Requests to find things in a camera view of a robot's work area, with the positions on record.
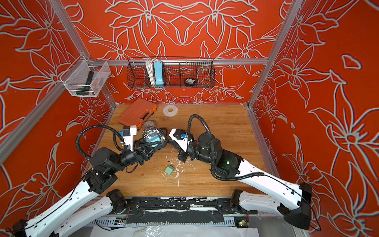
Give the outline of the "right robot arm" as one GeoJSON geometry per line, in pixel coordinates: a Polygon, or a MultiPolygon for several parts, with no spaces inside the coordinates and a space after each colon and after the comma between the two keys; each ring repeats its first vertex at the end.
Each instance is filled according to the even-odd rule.
{"type": "Polygon", "coordinates": [[[211,175],[217,180],[242,182],[268,195],[268,198],[255,198],[248,192],[235,190],[231,198],[235,205],[245,211],[260,210],[278,214],[299,229],[309,230],[313,227],[311,220],[315,212],[311,207],[310,184],[284,181],[223,149],[221,141],[211,133],[200,115],[191,115],[187,130],[174,128],[169,137],[170,144],[179,152],[180,161],[186,162],[190,158],[192,161],[207,163],[211,166],[211,175]]]}

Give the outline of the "small teal charger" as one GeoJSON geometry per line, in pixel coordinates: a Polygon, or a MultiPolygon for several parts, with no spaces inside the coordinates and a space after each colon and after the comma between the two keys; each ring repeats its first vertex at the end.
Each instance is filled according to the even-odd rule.
{"type": "Polygon", "coordinates": [[[160,141],[160,136],[157,133],[148,134],[145,138],[148,143],[160,141]]]}

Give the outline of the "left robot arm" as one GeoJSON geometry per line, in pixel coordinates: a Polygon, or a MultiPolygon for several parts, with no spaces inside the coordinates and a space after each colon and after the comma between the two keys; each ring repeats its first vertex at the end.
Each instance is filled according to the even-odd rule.
{"type": "Polygon", "coordinates": [[[88,223],[109,213],[123,213],[127,201],[119,189],[108,192],[87,208],[81,207],[109,189],[116,181],[116,173],[131,165],[141,166],[167,145],[167,130],[149,126],[143,137],[134,141],[135,126],[125,127],[122,133],[107,125],[93,125],[82,130],[76,138],[78,152],[90,161],[92,168],[66,196],[42,214],[30,220],[21,219],[6,232],[14,237],[68,237],[88,223]],[[108,148],[98,149],[93,156],[80,146],[81,137],[89,130],[103,128],[119,138],[122,148],[116,153],[108,148]]]}

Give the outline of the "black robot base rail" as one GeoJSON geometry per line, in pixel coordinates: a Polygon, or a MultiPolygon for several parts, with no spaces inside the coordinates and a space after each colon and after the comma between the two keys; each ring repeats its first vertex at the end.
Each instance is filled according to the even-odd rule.
{"type": "Polygon", "coordinates": [[[228,197],[128,197],[120,214],[107,214],[98,219],[106,227],[142,227],[164,225],[209,225],[237,227],[258,214],[245,211],[228,197]]]}

